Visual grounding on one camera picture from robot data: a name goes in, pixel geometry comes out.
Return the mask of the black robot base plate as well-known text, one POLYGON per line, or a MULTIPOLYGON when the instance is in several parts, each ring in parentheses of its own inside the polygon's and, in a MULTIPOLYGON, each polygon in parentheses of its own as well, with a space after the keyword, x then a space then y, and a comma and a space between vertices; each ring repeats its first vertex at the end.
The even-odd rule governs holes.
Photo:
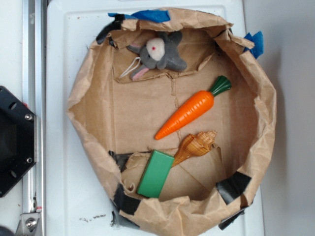
POLYGON ((0 196, 35 164, 35 114, 6 87, 0 87, 0 196))

